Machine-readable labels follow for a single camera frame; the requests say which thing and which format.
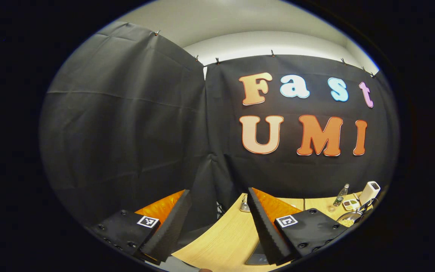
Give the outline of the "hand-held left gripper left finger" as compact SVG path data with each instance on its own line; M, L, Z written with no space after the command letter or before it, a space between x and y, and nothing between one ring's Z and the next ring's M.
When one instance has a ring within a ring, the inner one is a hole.
M90 230L126 255L160 265L176 246L191 205L185 189L134 212L120 210Z

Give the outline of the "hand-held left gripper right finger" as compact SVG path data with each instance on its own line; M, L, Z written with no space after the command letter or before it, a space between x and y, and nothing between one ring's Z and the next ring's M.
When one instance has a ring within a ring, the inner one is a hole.
M348 229L318 209L295 208L253 187L247 189L247 205L269 264L304 258Z

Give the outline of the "black induction cooktop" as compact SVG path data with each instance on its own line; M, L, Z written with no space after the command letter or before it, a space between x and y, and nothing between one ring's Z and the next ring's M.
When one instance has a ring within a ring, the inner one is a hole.
M264 248L261 245L260 241L257 243L252 254L246 260L245 265L250 265L250 266L269 265L267 256L264 253Z

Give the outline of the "stainless steel pot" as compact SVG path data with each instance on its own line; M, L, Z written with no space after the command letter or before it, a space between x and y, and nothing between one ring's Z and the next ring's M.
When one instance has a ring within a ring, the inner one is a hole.
M345 214L341 215L336 221L340 221L343 219L350 219L354 220L355 224L357 224L359 221L365 218L365 215L367 215L373 208L363 208L356 211L346 212Z

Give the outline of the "clear plastic water bottle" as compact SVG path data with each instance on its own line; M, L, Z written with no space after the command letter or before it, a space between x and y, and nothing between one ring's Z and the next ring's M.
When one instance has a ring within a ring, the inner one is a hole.
M340 191L340 193L337 195L337 197L335 198L335 201L332 204L334 207L338 207L342 204L342 202L344 201L345 197L348 194L348 190L349 190L349 184L345 184L345 186Z

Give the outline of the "black backdrop cloth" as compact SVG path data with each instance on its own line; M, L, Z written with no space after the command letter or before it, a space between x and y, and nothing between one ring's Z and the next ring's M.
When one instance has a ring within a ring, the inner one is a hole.
M203 65L152 31L114 22L59 69L44 99L43 165L85 227L189 189L180 235L216 222L248 187L282 198L387 187L400 127L382 73L321 57Z

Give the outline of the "white toaster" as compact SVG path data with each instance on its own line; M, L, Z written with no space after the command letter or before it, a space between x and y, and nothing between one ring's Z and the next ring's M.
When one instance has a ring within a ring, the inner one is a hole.
M364 205L369 200L376 198L380 192L380 189L381 188L376 181L368 181L364 189L361 191L361 195L359 196L361 205Z

